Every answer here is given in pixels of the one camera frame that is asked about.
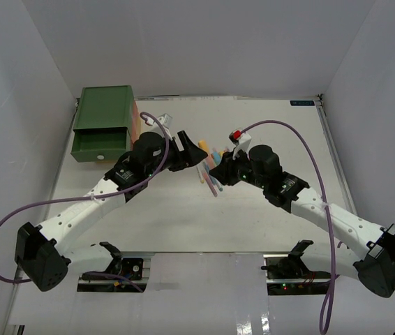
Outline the orange cap highlighter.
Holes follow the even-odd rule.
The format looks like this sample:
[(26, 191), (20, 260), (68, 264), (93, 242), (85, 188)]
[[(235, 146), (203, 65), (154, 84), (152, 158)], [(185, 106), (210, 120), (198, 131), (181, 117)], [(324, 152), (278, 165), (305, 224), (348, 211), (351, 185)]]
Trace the orange cap highlighter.
[(207, 143), (206, 143), (204, 140), (200, 140), (200, 141), (198, 142), (198, 146), (199, 146), (201, 149), (204, 149), (205, 151), (208, 151), (208, 150), (209, 150), (208, 145), (207, 145)]

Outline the teal highlighter marker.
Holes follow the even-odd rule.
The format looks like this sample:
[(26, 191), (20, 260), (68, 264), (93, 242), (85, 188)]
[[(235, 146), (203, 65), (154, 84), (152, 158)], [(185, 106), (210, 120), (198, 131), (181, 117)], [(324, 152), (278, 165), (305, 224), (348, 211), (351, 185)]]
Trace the teal highlighter marker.
[(209, 157), (206, 157), (205, 161), (206, 161), (206, 164), (209, 166), (210, 170), (215, 167), (213, 160), (210, 159)]

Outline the green top drawer box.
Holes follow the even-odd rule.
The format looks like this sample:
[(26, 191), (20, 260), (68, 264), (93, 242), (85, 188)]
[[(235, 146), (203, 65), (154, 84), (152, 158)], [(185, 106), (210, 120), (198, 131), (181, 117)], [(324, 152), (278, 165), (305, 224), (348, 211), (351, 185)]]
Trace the green top drawer box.
[(100, 130), (128, 126), (133, 101), (130, 85), (83, 88), (73, 125), (72, 157), (79, 163), (95, 162), (105, 148), (100, 145)]

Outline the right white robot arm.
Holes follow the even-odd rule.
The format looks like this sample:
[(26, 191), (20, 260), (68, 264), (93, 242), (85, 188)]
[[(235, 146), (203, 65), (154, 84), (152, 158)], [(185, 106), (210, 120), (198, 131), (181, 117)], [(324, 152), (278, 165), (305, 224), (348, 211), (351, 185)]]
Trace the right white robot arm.
[(379, 297), (389, 298), (394, 293), (395, 224), (384, 227), (327, 204), (306, 181), (284, 171), (278, 156), (264, 144), (249, 152), (225, 152), (209, 173), (224, 186), (242, 181), (261, 189), (270, 204), (333, 233), (346, 245), (337, 251), (335, 243), (315, 245), (301, 240), (287, 257), (266, 261), (262, 269), (269, 276), (306, 278), (322, 271), (357, 279)]

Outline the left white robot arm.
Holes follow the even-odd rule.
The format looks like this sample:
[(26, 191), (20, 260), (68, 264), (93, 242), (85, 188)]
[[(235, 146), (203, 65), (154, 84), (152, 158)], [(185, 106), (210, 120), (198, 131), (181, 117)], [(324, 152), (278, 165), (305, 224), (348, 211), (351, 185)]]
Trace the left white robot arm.
[(146, 187), (155, 171), (180, 171), (207, 157), (185, 131), (173, 139), (145, 132), (132, 151), (124, 153), (104, 177), (79, 201), (38, 225), (25, 223), (17, 232), (15, 261), (42, 292), (55, 288), (76, 263), (73, 242), (108, 213), (124, 206)]

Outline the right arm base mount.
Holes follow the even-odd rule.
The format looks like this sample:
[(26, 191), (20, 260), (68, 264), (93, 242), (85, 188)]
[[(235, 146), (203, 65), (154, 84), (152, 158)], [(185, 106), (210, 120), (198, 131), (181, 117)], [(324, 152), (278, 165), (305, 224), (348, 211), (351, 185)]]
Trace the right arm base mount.
[(330, 274), (311, 271), (302, 260), (311, 240), (301, 240), (289, 253), (264, 254), (261, 270), (265, 272), (269, 296), (325, 295)]

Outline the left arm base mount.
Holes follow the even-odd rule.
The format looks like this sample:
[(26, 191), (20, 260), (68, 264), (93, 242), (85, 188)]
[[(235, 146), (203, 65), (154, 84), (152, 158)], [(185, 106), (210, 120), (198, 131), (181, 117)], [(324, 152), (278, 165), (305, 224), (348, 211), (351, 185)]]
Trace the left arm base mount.
[(143, 293), (149, 279), (150, 259), (124, 254), (107, 241), (91, 245), (110, 256), (104, 270), (93, 269), (80, 274), (80, 292)]

